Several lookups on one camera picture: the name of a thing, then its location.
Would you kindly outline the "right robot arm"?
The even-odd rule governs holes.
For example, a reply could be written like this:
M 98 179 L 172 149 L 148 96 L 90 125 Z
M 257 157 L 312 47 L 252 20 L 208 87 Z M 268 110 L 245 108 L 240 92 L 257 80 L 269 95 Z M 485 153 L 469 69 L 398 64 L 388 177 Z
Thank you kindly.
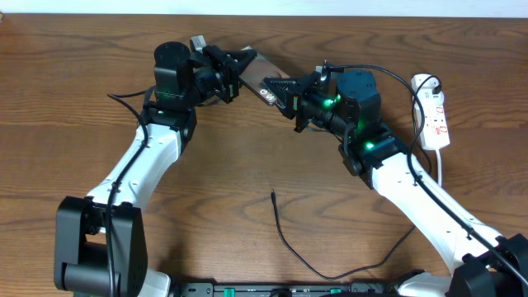
M 392 296 L 525 296 L 527 239 L 505 238 L 464 209 L 425 172 L 410 147 L 382 121 L 369 66 L 325 67 L 302 78 L 264 78 L 279 110 L 336 135 L 343 163 L 396 205 L 440 254 L 450 276 L 415 272 Z

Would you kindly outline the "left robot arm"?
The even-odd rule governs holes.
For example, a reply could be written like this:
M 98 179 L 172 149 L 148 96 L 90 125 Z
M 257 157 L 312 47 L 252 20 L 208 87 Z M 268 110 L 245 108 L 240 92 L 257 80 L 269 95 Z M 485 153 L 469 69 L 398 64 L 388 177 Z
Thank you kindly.
M 154 86 L 142 91 L 132 144 L 84 197 L 65 197 L 56 213 L 54 284 L 76 296 L 168 296 L 172 280 L 149 267 L 143 213 L 165 171 L 191 141 L 199 107 L 238 96 L 257 57 L 224 51 L 202 36 L 153 53 Z

